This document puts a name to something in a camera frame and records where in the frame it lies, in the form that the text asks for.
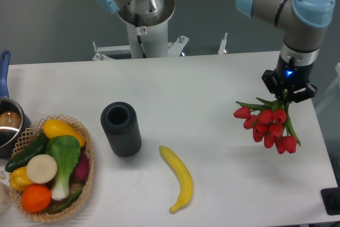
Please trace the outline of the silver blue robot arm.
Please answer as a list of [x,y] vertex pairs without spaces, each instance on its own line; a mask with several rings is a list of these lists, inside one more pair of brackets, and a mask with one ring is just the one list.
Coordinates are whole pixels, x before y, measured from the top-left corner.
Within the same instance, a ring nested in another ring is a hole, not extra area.
[[315,96],[309,75],[333,18],[335,0],[235,0],[242,14],[284,31],[274,70],[262,75],[270,93],[283,102],[299,103]]

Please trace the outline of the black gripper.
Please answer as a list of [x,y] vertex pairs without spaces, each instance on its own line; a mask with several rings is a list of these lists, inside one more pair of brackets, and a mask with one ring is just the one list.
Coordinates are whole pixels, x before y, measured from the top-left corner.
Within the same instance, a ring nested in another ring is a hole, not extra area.
[[291,101],[295,103],[315,96],[317,87],[309,83],[312,64],[296,65],[297,62],[295,57],[286,61],[279,55],[275,70],[266,70],[263,73],[261,78],[268,91],[275,97],[283,97],[284,89],[294,93]]

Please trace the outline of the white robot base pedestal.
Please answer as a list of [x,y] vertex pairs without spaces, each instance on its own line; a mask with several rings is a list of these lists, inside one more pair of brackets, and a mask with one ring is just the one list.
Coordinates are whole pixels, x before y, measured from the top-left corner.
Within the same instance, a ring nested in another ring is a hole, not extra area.
[[174,11],[174,0],[132,0],[118,12],[133,59],[168,55],[168,21]]

